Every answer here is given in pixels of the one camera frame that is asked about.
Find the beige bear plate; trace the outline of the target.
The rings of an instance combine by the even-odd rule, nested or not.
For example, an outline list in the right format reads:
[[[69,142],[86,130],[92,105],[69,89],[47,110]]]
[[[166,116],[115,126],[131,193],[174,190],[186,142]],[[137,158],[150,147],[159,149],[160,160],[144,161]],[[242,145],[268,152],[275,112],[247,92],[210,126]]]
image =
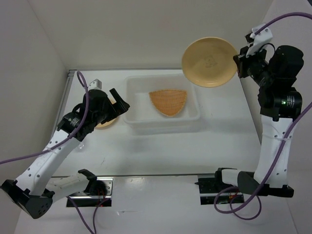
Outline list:
[[[200,87],[214,88],[229,82],[237,71],[233,57],[237,50],[226,40],[205,37],[191,43],[182,59],[182,72]]]

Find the triangular woven bamboo tray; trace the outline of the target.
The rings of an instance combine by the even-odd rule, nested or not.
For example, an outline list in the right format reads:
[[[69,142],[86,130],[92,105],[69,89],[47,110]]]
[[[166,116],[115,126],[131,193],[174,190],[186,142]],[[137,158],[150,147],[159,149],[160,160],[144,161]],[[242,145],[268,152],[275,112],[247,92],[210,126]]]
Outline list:
[[[149,98],[161,114],[174,117],[183,110],[187,95],[186,90],[163,89],[150,92]]]

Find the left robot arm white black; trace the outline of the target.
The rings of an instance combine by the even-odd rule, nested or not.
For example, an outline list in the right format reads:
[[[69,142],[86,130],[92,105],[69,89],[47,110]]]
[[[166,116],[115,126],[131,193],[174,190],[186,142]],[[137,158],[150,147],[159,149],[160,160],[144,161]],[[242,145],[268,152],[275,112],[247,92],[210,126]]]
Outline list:
[[[115,89],[111,89],[115,102],[104,91],[91,89],[83,102],[67,113],[57,126],[44,154],[16,179],[7,179],[1,189],[33,219],[42,217],[52,204],[77,192],[91,195],[105,191],[105,184],[92,172],[81,169],[75,175],[52,180],[52,176],[67,156],[100,123],[106,123],[126,113],[130,105]]]

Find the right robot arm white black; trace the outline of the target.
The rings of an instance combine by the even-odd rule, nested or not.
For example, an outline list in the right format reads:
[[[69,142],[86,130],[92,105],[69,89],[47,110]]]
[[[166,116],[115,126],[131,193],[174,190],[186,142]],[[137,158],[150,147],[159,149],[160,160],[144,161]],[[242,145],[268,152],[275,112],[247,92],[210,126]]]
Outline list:
[[[302,96],[293,84],[304,65],[303,56],[301,50],[281,45],[269,61],[265,60],[264,48],[248,56],[244,47],[233,57],[239,78],[251,77],[259,86],[260,157],[255,172],[219,168],[214,179],[216,190],[223,192],[237,186],[248,195],[293,197],[294,190],[287,180],[288,159],[295,121],[302,109]]]

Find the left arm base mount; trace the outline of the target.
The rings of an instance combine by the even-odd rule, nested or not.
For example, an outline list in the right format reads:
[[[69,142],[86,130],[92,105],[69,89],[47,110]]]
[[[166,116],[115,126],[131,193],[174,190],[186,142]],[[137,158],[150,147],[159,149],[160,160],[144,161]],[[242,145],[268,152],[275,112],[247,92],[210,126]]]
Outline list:
[[[113,177],[100,176],[97,178],[99,185],[89,192],[79,191],[69,197],[80,207],[111,207],[113,193]]]

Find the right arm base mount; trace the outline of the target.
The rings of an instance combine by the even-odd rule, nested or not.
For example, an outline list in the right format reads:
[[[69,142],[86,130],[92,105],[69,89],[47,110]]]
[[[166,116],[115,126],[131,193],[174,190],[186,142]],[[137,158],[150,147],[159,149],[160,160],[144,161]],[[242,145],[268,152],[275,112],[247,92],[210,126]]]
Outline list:
[[[197,178],[198,181],[195,183],[195,185],[197,185],[199,188],[201,205],[213,205],[217,194],[220,191],[231,187],[231,185],[217,182],[214,174],[198,175]],[[244,203],[243,194],[238,189],[231,189],[219,196],[217,204],[229,204],[232,199],[234,199],[233,204]]]

